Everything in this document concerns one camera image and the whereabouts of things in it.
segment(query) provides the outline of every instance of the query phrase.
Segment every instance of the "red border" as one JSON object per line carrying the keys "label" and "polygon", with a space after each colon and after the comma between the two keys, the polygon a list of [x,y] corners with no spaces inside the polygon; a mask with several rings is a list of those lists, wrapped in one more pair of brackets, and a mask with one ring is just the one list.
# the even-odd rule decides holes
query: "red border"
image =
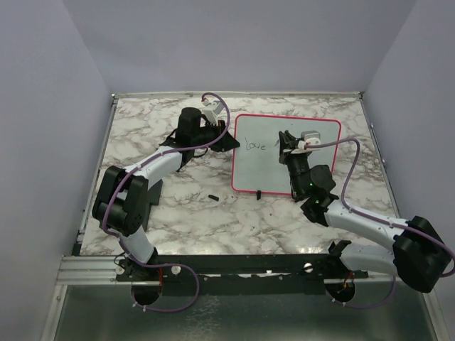
{"label": "red border", "polygon": [[[340,129],[338,130],[338,137],[336,138],[337,140],[340,139],[341,135],[341,122],[337,119],[315,119],[313,117],[295,117],[295,116],[277,116],[277,115],[264,115],[264,114],[240,114],[237,117],[235,117],[235,125],[234,125],[234,139],[237,138],[237,120],[242,117],[242,116],[252,116],[252,117],[271,117],[275,119],[279,118],[285,118],[285,119],[309,119],[312,121],[332,121],[338,123],[340,126]],[[336,154],[338,153],[338,144],[335,147],[335,154],[333,156],[333,162],[332,162],[332,169],[331,172],[333,173],[333,169],[335,168],[335,160],[336,160]],[[246,193],[256,193],[256,190],[238,190],[237,188],[234,187],[234,163],[235,163],[235,149],[234,149],[234,154],[232,155],[232,176],[230,178],[230,187],[236,191],[236,192],[246,192]],[[262,191],[264,194],[278,194],[278,195],[291,195],[291,193],[284,193],[284,192],[269,192],[269,191]]]}

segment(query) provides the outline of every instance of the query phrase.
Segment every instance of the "whiteboard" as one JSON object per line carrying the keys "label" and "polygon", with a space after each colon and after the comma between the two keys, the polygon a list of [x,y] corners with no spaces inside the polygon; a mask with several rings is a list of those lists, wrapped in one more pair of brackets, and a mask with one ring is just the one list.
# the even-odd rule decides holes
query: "whiteboard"
{"label": "whiteboard", "polygon": [[[316,130],[321,143],[336,141],[340,137],[341,123],[335,119],[240,114],[235,119],[234,137],[240,147],[234,150],[232,161],[233,190],[271,194],[291,194],[286,165],[278,162],[278,132],[289,130],[299,138],[304,131]],[[333,172],[338,146],[322,148],[308,157],[310,167],[329,165]]]}

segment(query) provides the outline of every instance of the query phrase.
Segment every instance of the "wall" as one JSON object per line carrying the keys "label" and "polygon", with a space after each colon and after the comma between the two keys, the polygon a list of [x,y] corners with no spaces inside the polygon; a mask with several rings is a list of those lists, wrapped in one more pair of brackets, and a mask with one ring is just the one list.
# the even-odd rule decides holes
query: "wall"
{"label": "wall", "polygon": [[415,0],[64,0],[114,92],[365,90]]}
{"label": "wall", "polygon": [[[402,216],[426,217],[452,249],[454,15],[453,0],[419,0],[365,94]],[[437,295],[455,339],[454,286],[441,279]]]}
{"label": "wall", "polygon": [[59,0],[3,0],[0,46],[0,339],[38,340],[112,99]]}

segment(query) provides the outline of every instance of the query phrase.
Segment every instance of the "marble tabletop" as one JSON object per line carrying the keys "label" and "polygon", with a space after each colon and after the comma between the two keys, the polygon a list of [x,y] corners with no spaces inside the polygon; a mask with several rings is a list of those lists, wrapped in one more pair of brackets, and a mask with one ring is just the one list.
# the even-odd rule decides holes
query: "marble tabletop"
{"label": "marble tabletop", "polygon": [[[358,165],[348,187],[348,202],[395,216],[385,179],[360,101],[339,96],[225,97],[234,119],[241,113],[337,119],[341,138],[356,136],[361,145]],[[100,177],[105,169],[129,166],[152,154],[177,127],[184,107],[201,107],[192,94],[169,98],[124,98],[118,101]],[[233,135],[234,120],[230,132]],[[355,145],[341,144],[333,178],[340,194],[355,154]],[[230,186],[232,151],[209,151],[191,160],[179,173],[166,176],[159,206],[152,207],[149,240],[160,254],[289,254],[320,253],[332,241],[372,242],[349,232],[309,222],[290,197],[237,193]],[[220,198],[208,198],[214,194]],[[99,222],[87,220],[81,255],[111,255],[122,250]]]}

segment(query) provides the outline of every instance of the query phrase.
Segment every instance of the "purple cable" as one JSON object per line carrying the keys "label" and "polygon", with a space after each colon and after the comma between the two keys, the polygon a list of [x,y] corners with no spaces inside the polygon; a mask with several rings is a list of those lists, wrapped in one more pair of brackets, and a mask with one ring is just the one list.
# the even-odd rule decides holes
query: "purple cable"
{"label": "purple cable", "polygon": [[[207,143],[207,144],[203,144],[203,145],[200,145],[200,146],[196,146],[196,147],[185,147],[185,148],[176,148],[176,149],[169,149],[167,151],[164,151],[162,154],[156,154],[156,155],[153,155],[153,156],[150,156],[150,158],[146,159],[143,163],[141,163],[140,165],[140,168],[148,165],[150,162],[152,162],[153,160],[156,160],[157,158],[160,158],[162,157],[163,155],[166,155],[166,154],[170,154],[170,153],[179,153],[179,152],[182,152],[182,151],[194,151],[196,149],[201,149],[201,148],[206,148],[206,147],[210,147],[212,146],[213,144],[216,144],[219,140],[221,140],[223,138],[223,136],[226,134],[226,132],[228,132],[228,129],[229,129],[229,124],[230,124],[230,112],[229,112],[229,108],[228,108],[228,105],[226,104],[226,102],[223,100],[223,98],[221,98],[220,96],[218,96],[217,94],[213,93],[213,92],[206,92],[202,95],[202,100],[205,99],[206,96],[213,96],[215,98],[217,98],[220,103],[224,106],[224,108],[226,109],[226,114],[227,114],[227,121],[226,121],[226,127],[224,128],[224,130],[222,131],[221,135],[219,135],[219,137],[217,137],[216,139],[214,139],[213,141]],[[112,209],[112,206],[114,205],[114,201],[115,199],[117,198],[117,195],[120,193],[120,191],[122,190],[124,184],[128,181],[128,179],[133,175],[135,174],[137,171],[139,170],[138,167],[134,167],[128,174],[125,175],[125,177],[122,179],[122,181],[120,181],[119,185],[117,186],[117,188],[115,189],[114,193],[112,194],[112,197],[109,201],[109,204],[107,205],[107,209],[106,209],[106,213],[104,215],[104,217],[102,218],[102,224],[101,224],[101,228],[102,230],[107,233],[108,235],[110,236],[114,236],[116,238],[119,239],[120,237],[120,233],[116,233],[116,232],[112,232],[112,231],[109,231],[107,229],[107,217],[109,217],[109,213]],[[196,300],[198,299],[198,295],[199,295],[199,279],[198,279],[198,275],[196,274],[196,272],[190,268],[189,266],[186,266],[184,264],[157,264],[157,265],[150,265],[150,264],[145,264],[145,263],[142,263],[140,260],[138,260],[136,257],[134,257],[133,255],[131,255],[131,253],[129,252],[129,250],[125,247],[125,245],[122,243],[122,241],[120,240],[119,241],[120,243],[120,247],[123,249],[123,251],[125,251],[125,254],[134,262],[136,262],[138,265],[140,266],[143,266],[144,268],[150,268],[150,269],[156,269],[156,268],[164,268],[164,267],[170,267],[170,266],[180,266],[184,269],[187,269],[191,272],[191,274],[194,276],[194,279],[196,280],[196,292],[194,294],[194,297],[193,299],[186,305],[184,305],[183,307],[180,307],[180,308],[173,308],[173,309],[161,309],[161,308],[152,308],[152,307],[149,307],[149,306],[144,306],[144,305],[139,305],[138,303],[136,303],[136,301],[134,300],[134,296],[132,296],[133,300],[135,301],[135,303],[140,306],[141,308],[145,308],[147,310],[152,310],[152,311],[156,311],[156,312],[159,312],[159,313],[177,313],[178,311],[182,311],[182,310],[185,310],[186,308],[192,306]]]}
{"label": "purple cable", "polygon": [[[361,211],[359,211],[359,210],[357,210],[355,208],[352,208],[346,202],[345,196],[346,196],[346,190],[348,188],[348,183],[349,183],[350,177],[353,174],[355,165],[356,165],[356,163],[358,161],[358,157],[360,155],[360,142],[359,142],[359,140],[357,140],[356,138],[353,138],[353,137],[348,137],[348,138],[345,138],[345,139],[329,142],[327,144],[319,144],[319,145],[313,145],[313,146],[312,145],[306,145],[305,148],[308,148],[308,149],[325,148],[325,147],[335,146],[337,144],[342,144],[344,142],[354,142],[357,148],[355,150],[355,156],[354,156],[354,159],[353,159],[352,166],[350,167],[350,170],[348,172],[348,175],[346,176],[346,180],[345,180],[344,185],[343,185],[343,189],[341,190],[341,203],[343,204],[344,207],[346,207],[348,210],[350,210],[350,212],[354,212],[355,214],[360,215],[361,217],[365,217],[365,218],[368,218],[368,219],[373,220],[375,222],[379,222],[380,224],[389,225],[389,222],[387,220],[384,220],[384,219],[381,219],[381,218],[378,218],[378,217],[374,217],[372,215],[369,215],[368,213],[361,212]],[[448,248],[448,246],[446,246],[444,243],[440,242],[436,238],[433,238],[432,236],[429,236],[428,234],[423,233],[423,232],[419,231],[418,229],[414,229],[414,228],[406,226],[406,225],[392,223],[392,227],[397,227],[399,229],[404,229],[404,230],[413,232],[413,233],[418,234],[419,236],[424,237],[425,239],[431,241],[432,243],[435,243],[438,247],[441,247],[445,252],[447,252],[449,254],[449,256],[455,262],[455,253],[452,250],[450,250],[450,248]],[[455,264],[454,264],[454,267],[452,268],[452,270],[450,270],[449,272],[447,272],[445,274],[442,274],[441,277],[449,277],[449,276],[452,276],[453,274],[455,274]],[[348,307],[348,308],[353,308],[353,309],[377,308],[377,307],[387,303],[388,301],[390,301],[390,299],[393,297],[393,294],[395,293],[395,288],[396,288],[396,278],[393,277],[392,289],[390,290],[388,295],[382,301],[380,301],[380,302],[378,302],[376,304],[372,304],[372,305],[349,305],[349,304],[345,304],[344,305],[342,302],[339,302],[339,301],[335,300],[334,298],[332,298],[332,299],[335,300],[334,302],[336,302],[337,304],[344,305],[345,307]]]}

